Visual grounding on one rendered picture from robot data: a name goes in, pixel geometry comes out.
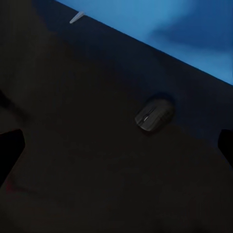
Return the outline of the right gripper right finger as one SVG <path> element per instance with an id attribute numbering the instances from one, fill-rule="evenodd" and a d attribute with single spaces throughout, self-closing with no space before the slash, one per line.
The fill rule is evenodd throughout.
<path id="1" fill-rule="evenodd" d="M 233 131 L 222 129 L 217 146 L 233 168 Z"/>

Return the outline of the mouse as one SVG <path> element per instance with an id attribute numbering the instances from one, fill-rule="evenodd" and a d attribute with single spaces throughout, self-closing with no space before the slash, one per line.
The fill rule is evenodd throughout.
<path id="1" fill-rule="evenodd" d="M 136 123 L 152 132 L 161 126 L 173 113 L 175 102 L 168 97 L 156 97 L 146 102 L 135 117 Z"/>

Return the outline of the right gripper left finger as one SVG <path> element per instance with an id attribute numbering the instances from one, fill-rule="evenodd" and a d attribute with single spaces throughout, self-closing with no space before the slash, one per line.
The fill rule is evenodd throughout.
<path id="1" fill-rule="evenodd" d="M 21 129 L 0 134 L 0 188 L 25 148 Z"/>

